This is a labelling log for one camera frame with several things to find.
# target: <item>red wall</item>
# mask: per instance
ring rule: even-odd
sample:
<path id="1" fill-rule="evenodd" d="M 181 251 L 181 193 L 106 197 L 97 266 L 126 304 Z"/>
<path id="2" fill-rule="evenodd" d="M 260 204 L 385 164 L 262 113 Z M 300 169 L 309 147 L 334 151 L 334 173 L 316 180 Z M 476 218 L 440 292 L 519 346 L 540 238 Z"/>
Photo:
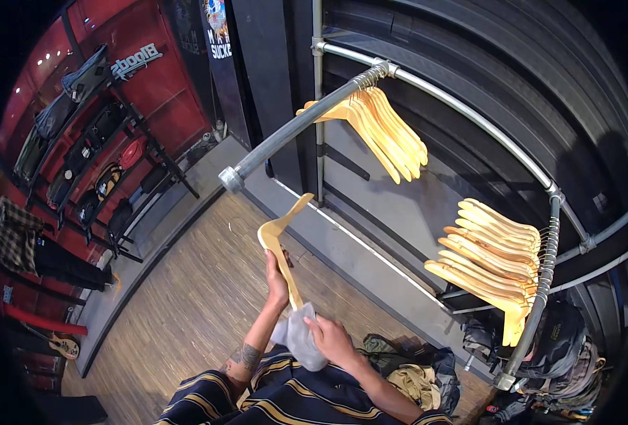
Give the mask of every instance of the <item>red wall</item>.
<path id="1" fill-rule="evenodd" d="M 150 43 L 154 43 L 158 52 L 163 54 L 146 68 L 139 69 L 128 81 L 123 81 L 121 87 L 135 109 L 147 118 L 151 132 L 171 157 L 179 157 L 210 130 L 207 115 L 202 111 L 198 95 L 188 78 L 188 70 L 184 68 L 181 55 L 174 39 L 170 37 L 156 0 L 78 0 L 68 8 L 68 16 L 85 58 L 90 57 L 95 48 L 103 43 L 108 44 L 111 64 L 116 59 L 127 58 Z M 0 127 L 0 153 L 8 166 L 13 167 L 16 163 L 23 142 L 32 128 L 34 113 L 42 110 L 61 93 L 61 77 L 79 67 L 77 56 L 69 53 L 73 53 L 71 44 L 63 30 L 63 21 L 58 18 L 30 54 L 15 89 L 10 94 Z M 42 175 L 48 181 L 52 180 L 61 167 L 63 155 L 99 106 L 98 102 L 93 102 L 57 144 L 42 170 Z M 92 170 L 73 193 L 73 201 L 77 201 L 86 188 L 94 187 L 94 181 L 101 170 L 110 162 L 116 161 L 128 143 L 127 137 L 121 134 L 100 154 Z M 102 210 L 99 218 L 103 222 L 108 222 L 113 208 L 122 197 L 129 197 L 137 189 L 150 168 L 148 163 L 143 162 L 131 174 L 121 186 L 120 193 L 111 197 L 109 204 Z M 46 199 L 46 187 L 37 185 L 37 193 Z M 18 205 L 25 204 L 25 197 L 20 191 L 0 176 L 0 196 L 2 194 Z M 33 207 L 31 211 L 56 226 L 55 221 L 38 207 Z M 66 217 L 75 221 L 70 207 L 66 209 Z M 95 234 L 104 236 L 99 226 L 93 225 L 92 229 Z M 86 260 L 96 262 L 103 252 L 103 248 L 95 243 L 85 246 L 84 238 L 65 226 L 55 235 L 55 239 Z M 64 293 L 80 292 L 79 288 L 50 278 L 27 277 Z M 19 308 L 52 319 L 63 319 L 65 316 L 67 305 L 64 302 L 38 295 L 1 275 L 0 296 L 5 284 L 14 287 L 13 304 Z"/>

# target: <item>tattooed arm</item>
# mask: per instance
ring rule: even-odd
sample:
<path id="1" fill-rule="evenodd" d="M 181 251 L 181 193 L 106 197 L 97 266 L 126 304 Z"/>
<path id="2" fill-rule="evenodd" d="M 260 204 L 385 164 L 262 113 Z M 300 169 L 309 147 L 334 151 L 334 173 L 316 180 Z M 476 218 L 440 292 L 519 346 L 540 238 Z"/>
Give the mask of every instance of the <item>tattooed arm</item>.
<path id="1" fill-rule="evenodd" d="M 257 369 L 265 348 L 267 348 L 274 326 L 276 326 L 281 312 L 288 305 L 288 285 L 279 272 L 276 257 L 269 250 L 265 250 L 265 254 L 267 254 L 267 284 L 269 285 L 267 302 L 248 331 L 248 335 L 245 336 L 243 344 L 236 348 L 219 370 L 227 376 L 232 384 L 234 402 L 248 387 L 250 378 Z"/>

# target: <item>red bag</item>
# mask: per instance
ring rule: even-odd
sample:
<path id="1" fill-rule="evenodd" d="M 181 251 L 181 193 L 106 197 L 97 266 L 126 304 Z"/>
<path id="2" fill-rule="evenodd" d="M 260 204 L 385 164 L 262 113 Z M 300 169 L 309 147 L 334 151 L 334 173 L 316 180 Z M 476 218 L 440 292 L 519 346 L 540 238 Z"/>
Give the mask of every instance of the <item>red bag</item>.
<path id="1" fill-rule="evenodd" d="M 144 151 L 146 150 L 146 139 L 135 140 L 128 145 L 123 153 L 120 154 L 120 159 L 118 163 L 123 170 L 126 170 L 133 166 L 139 158 L 142 157 Z"/>

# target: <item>wooden floor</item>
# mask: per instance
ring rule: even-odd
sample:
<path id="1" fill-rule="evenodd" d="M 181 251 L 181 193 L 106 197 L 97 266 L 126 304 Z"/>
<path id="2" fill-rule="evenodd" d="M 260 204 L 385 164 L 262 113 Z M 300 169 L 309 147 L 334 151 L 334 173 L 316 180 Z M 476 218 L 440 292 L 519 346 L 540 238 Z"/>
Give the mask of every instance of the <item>wooden floor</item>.
<path id="1" fill-rule="evenodd" d="M 97 395 L 109 424 L 150 424 L 179 382 L 224 363 L 267 297 L 257 230 L 268 221 L 242 195 L 223 195 L 139 287 L 106 337 L 86 379 L 66 367 L 65 396 Z M 302 298 L 341 320 L 359 346 L 368 333 L 416 337 L 333 270 L 285 235 Z M 459 372 L 466 422 L 491 387 Z"/>

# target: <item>guitar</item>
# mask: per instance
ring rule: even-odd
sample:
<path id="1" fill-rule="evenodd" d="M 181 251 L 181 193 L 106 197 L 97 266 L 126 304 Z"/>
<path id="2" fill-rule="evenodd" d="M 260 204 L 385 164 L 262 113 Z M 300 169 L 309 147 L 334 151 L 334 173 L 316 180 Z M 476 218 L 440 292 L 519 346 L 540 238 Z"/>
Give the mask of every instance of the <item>guitar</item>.
<path id="1" fill-rule="evenodd" d="M 49 346 L 52 347 L 53 350 L 57 350 L 63 357 L 67 358 L 68 360 L 74 361 L 78 357 L 78 354 L 80 354 L 80 347 L 75 341 L 68 338 L 60 338 L 54 333 L 52 333 L 50 336 L 46 336 L 42 333 L 39 333 L 37 330 L 29 327 L 25 322 L 21 322 L 21 324 L 26 329 L 30 330 L 33 334 L 49 342 Z"/>

